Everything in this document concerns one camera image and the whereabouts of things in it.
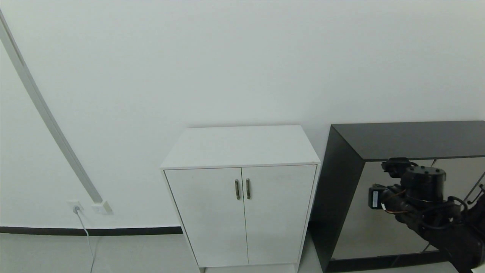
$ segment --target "white sticker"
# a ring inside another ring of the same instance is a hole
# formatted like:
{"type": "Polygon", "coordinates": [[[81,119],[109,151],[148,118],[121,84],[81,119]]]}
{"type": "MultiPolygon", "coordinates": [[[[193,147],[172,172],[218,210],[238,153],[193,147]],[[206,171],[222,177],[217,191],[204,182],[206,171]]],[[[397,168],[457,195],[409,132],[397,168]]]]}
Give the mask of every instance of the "white sticker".
{"type": "Polygon", "coordinates": [[[379,192],[374,191],[372,193],[372,207],[377,207],[377,199],[379,198],[379,192]]]}

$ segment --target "cabinet door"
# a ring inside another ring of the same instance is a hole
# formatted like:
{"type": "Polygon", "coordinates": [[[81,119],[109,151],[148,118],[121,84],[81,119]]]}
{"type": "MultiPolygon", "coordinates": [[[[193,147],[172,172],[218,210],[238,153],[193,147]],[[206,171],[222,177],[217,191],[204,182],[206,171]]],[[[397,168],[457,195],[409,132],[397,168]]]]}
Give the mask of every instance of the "cabinet door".
{"type": "Polygon", "coordinates": [[[249,264],[296,263],[316,165],[242,171],[249,264]]]}
{"type": "Polygon", "coordinates": [[[247,265],[241,168],[166,170],[165,175],[199,267],[247,265]]]}

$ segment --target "white cabinet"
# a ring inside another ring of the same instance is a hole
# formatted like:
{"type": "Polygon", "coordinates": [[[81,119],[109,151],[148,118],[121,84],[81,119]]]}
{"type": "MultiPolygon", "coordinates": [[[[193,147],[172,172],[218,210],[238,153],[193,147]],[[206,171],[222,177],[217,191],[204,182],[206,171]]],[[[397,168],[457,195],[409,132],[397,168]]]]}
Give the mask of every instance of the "white cabinet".
{"type": "Polygon", "coordinates": [[[320,172],[301,126],[187,129],[161,169],[201,271],[297,271],[320,172]]]}

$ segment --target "orange wire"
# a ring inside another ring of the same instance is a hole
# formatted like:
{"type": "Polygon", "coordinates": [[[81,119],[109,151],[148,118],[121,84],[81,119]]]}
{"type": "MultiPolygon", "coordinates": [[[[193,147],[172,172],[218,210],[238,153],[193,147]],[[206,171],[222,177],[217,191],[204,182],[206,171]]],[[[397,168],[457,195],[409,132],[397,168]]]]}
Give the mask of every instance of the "orange wire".
{"type": "MultiPolygon", "coordinates": [[[[405,193],[405,192],[406,192],[406,189],[404,189],[403,191],[398,192],[398,193],[396,193],[396,194],[394,194],[394,195],[391,195],[391,196],[387,197],[387,198],[386,198],[386,199],[384,199],[384,200],[383,200],[381,203],[384,203],[385,201],[387,201],[387,200],[389,200],[389,199],[391,199],[391,198],[393,198],[393,197],[396,197],[396,196],[398,196],[398,195],[401,195],[401,194],[403,194],[403,193],[405,193]]],[[[387,212],[387,213],[390,213],[390,214],[407,213],[407,212],[409,212],[409,211],[407,211],[407,210],[403,210],[403,211],[390,211],[390,210],[384,210],[384,211],[385,211],[385,212],[387,212]]]]}

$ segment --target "wall plate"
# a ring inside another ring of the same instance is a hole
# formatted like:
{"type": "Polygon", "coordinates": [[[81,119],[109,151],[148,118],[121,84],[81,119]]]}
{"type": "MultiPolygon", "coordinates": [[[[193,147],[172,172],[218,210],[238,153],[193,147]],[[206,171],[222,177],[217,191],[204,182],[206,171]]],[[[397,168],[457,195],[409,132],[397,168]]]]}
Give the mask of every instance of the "wall plate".
{"type": "Polygon", "coordinates": [[[68,201],[66,201],[66,203],[71,208],[71,211],[74,211],[75,206],[78,206],[80,210],[84,210],[84,208],[82,207],[81,203],[79,203],[78,200],[68,200],[68,201]]]}

